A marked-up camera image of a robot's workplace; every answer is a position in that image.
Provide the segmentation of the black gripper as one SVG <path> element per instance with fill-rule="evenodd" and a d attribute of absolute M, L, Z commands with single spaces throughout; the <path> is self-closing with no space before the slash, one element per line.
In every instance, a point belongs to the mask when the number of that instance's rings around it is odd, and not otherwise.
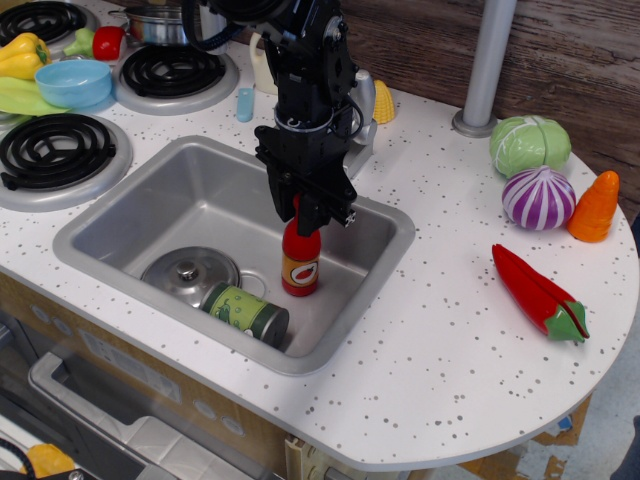
<path fill-rule="evenodd" d="M 267 167 L 276 212 L 283 222 L 295 215 L 297 233 L 311 236 L 332 219 L 344 227 L 355 221 L 357 193 L 343 168 L 348 146 L 334 132 L 259 126 L 256 157 Z"/>

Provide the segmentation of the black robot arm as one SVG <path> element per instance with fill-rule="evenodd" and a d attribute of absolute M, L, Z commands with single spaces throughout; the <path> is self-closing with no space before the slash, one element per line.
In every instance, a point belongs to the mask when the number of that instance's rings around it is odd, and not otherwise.
<path fill-rule="evenodd" d="M 227 22 L 211 37 L 194 31 L 200 5 L 181 5 L 184 32 L 196 49 L 217 49 L 246 28 L 264 41 L 278 100 L 275 126 L 255 130 L 256 156 L 267 167 L 281 220 L 296 218 L 304 237 L 331 220 L 348 226 L 355 218 L 351 205 L 357 193 L 343 160 L 365 116 L 350 95 L 359 68 L 349 54 L 339 2 L 206 1 L 208 12 Z"/>

